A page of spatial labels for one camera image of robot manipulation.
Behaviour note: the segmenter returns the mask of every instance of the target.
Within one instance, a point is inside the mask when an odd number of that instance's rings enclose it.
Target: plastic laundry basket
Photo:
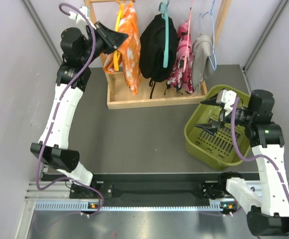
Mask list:
[[[244,105],[249,104],[250,96],[226,85],[213,87],[205,99],[208,99],[222,89],[232,90],[243,100]],[[225,124],[224,128],[218,130],[215,136],[211,136],[200,128],[195,127],[197,123],[208,123],[217,121],[221,108],[199,104],[184,128],[185,149],[192,156],[201,160],[215,170],[223,170],[228,166],[235,166],[242,163],[242,160],[235,153],[231,139],[231,126]],[[244,127],[236,126],[235,134],[241,153],[246,156],[250,150],[249,140],[244,134]]]

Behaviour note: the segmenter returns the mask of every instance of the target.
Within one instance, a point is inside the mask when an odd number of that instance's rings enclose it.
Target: white wall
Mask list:
[[[289,4],[251,65],[252,89],[274,94],[274,121],[285,138],[285,165],[289,177]]]
[[[34,179],[57,64],[19,0],[0,1],[0,239],[12,238]]]
[[[31,0],[38,15],[41,18],[52,42],[59,54],[62,54],[60,44],[61,32],[74,26],[69,18],[58,10],[61,2],[68,2],[76,7],[83,4],[83,0]],[[280,0],[232,0],[231,7],[223,27],[221,38],[216,49],[219,64],[245,65],[256,42],[261,36],[266,24],[270,20]],[[135,9],[139,19],[139,29],[143,32],[154,16],[158,14],[158,6],[161,0],[138,0]],[[176,27],[183,23],[189,15],[191,0],[171,0],[169,16]],[[214,15],[218,14],[221,0],[216,0]],[[195,0],[192,9],[192,39],[200,34],[199,14],[211,9],[212,0]],[[114,29],[118,4],[116,2],[95,3],[97,20]],[[207,33],[211,35],[212,25],[210,17],[204,21]],[[102,67],[101,61],[96,59],[91,67]]]

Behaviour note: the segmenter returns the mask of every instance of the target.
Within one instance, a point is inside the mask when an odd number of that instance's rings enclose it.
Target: wooden base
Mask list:
[[[112,78],[112,90],[110,91],[108,85],[107,105],[109,109],[125,109],[125,108],[139,108],[152,106],[172,106],[196,104],[203,100],[207,94],[205,82],[201,82],[201,93],[187,94],[177,93],[175,89],[166,90],[165,82],[156,83],[153,91],[152,99],[150,99],[151,87],[148,79],[142,79],[139,86],[139,91],[136,96],[132,95],[125,83],[125,76],[123,72],[116,72],[110,74]]]

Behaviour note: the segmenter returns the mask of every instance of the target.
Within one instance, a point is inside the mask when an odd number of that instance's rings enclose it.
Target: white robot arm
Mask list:
[[[75,20],[78,27],[85,27],[87,35],[85,36],[80,29],[75,27],[68,28],[61,33],[60,46],[64,53],[63,62],[57,72],[53,106],[39,142],[32,143],[30,151],[38,157],[38,160],[67,177],[90,186],[94,181],[93,174],[80,163],[79,152],[68,149],[70,126],[91,75],[91,71],[86,65],[101,53],[110,54],[117,50],[128,38],[128,35],[112,31],[100,22],[93,24],[88,17],[89,9],[85,6],[79,9],[80,14],[66,13],[61,6],[60,10]],[[95,33],[95,42],[92,40],[91,29]]]
[[[234,173],[232,176],[224,176],[222,189],[232,195],[246,212],[253,235],[289,235],[289,188],[284,166],[284,138],[281,127],[271,121],[275,102],[273,94],[264,90],[252,91],[248,106],[241,109],[237,109],[236,98],[234,91],[224,89],[202,101],[202,104],[220,106],[222,110],[218,121],[197,124],[196,127],[214,135],[218,128],[230,123],[233,144],[236,144],[234,126],[245,127],[254,157],[244,158],[237,144],[235,149],[245,161],[256,159],[262,198],[249,188],[243,178]]]

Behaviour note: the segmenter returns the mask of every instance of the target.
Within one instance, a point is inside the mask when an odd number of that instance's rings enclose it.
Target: blue hanger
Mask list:
[[[210,60],[210,63],[211,63],[211,66],[213,68],[213,70],[216,70],[216,67],[217,67],[217,64],[216,64],[216,57],[215,57],[215,53],[214,53],[214,41],[215,41],[215,30],[214,30],[214,19],[213,19],[213,10],[214,10],[214,3],[215,3],[215,0],[213,0],[213,3],[212,3],[212,8],[210,11],[207,11],[206,13],[204,14],[201,14],[200,13],[200,27],[201,27],[201,31],[203,32],[203,24],[202,24],[202,19],[204,18],[204,16],[206,14],[209,14],[211,16],[211,20],[212,20],[212,25],[213,25],[213,44],[212,44],[212,54],[213,54],[213,57],[214,57],[214,64],[212,62],[212,59],[210,56],[209,57],[209,60]]]
[[[165,43],[164,43],[164,54],[163,54],[163,67],[168,67],[169,60],[169,16],[168,16],[168,6],[170,0],[167,3],[160,2],[159,12],[162,14],[162,18],[165,20]]]

